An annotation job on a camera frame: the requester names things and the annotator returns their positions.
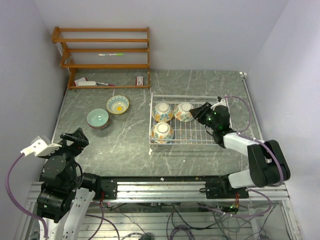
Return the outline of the yellow sun teal bowl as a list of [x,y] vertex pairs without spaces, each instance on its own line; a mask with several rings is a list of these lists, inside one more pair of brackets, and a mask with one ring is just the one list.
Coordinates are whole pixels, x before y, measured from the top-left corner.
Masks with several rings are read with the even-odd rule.
[[124,114],[129,106],[129,100],[122,95],[112,96],[106,103],[106,109],[114,115]]

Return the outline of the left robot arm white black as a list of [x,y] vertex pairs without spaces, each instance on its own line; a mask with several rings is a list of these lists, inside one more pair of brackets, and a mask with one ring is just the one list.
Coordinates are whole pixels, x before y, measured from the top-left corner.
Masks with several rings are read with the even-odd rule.
[[77,128],[60,138],[59,143],[36,141],[35,156],[46,160],[36,213],[43,240],[76,240],[90,203],[102,193],[100,176],[83,172],[76,162],[89,145],[83,130]]

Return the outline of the blue yellow patterned bowl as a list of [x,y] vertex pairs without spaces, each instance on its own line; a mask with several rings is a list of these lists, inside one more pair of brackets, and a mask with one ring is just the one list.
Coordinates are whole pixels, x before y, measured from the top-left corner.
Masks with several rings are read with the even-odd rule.
[[159,102],[152,108],[151,115],[156,122],[166,123],[173,118],[174,112],[169,104],[165,102]]

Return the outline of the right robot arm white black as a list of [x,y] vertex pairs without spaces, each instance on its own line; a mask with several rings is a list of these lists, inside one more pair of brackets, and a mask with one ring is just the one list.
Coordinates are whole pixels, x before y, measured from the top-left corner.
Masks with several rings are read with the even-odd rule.
[[276,140],[262,141],[236,132],[230,125],[230,112],[220,103],[190,110],[192,117],[209,127],[213,140],[220,147],[248,157],[249,169],[231,173],[220,186],[221,194],[233,197],[239,188],[280,186],[291,178],[291,171]]

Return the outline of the orange flower bowl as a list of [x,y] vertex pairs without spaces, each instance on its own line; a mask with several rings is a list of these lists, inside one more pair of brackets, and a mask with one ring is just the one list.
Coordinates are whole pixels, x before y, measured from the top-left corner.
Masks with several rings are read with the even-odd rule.
[[173,115],[181,122],[190,122],[194,119],[190,113],[192,109],[194,109],[194,106],[191,103],[181,102],[174,108]]

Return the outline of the orange leaf bird bowl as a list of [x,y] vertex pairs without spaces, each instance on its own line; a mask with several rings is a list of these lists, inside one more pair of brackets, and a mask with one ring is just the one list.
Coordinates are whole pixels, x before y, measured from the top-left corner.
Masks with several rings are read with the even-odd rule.
[[167,144],[174,138],[173,128],[166,122],[158,122],[151,128],[150,138],[158,144]]

